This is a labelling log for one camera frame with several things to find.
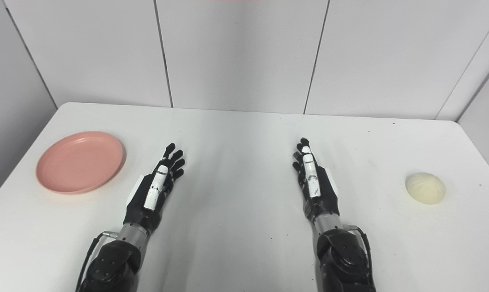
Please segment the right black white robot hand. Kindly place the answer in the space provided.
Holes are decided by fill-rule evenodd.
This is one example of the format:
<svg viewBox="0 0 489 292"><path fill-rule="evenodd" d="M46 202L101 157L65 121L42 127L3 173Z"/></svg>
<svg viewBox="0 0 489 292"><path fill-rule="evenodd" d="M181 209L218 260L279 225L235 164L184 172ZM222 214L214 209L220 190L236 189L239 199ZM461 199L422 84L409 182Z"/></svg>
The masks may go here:
<svg viewBox="0 0 489 292"><path fill-rule="evenodd" d="M338 197L330 176L317 162L309 140L301 138L296 149L292 166L297 173L302 191L304 215L312 223L322 214L340 215Z"/></svg>

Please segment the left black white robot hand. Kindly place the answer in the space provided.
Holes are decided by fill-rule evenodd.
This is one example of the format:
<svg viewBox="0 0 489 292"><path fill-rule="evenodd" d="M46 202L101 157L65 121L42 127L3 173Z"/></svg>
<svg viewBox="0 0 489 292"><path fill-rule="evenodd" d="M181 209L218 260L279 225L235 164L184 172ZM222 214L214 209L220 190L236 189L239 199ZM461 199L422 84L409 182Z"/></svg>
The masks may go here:
<svg viewBox="0 0 489 292"><path fill-rule="evenodd" d="M142 227L147 235L152 234L161 222L165 201L174 188L174 183L184 174L186 161L183 151L174 143L165 148L163 157L151 173L139 177L126 207L124 224Z"/></svg>

